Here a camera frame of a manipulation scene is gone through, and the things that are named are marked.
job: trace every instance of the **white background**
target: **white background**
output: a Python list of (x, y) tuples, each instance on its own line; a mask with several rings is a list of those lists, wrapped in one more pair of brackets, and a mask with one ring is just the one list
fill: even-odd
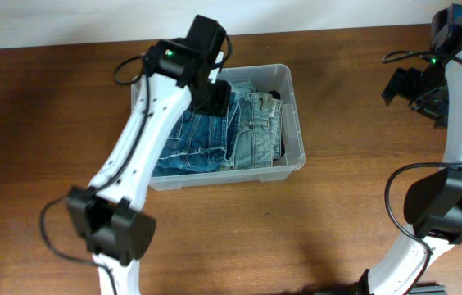
[(0, 0), (0, 48), (183, 37), (196, 14), (229, 34), (422, 24), (454, 1)]

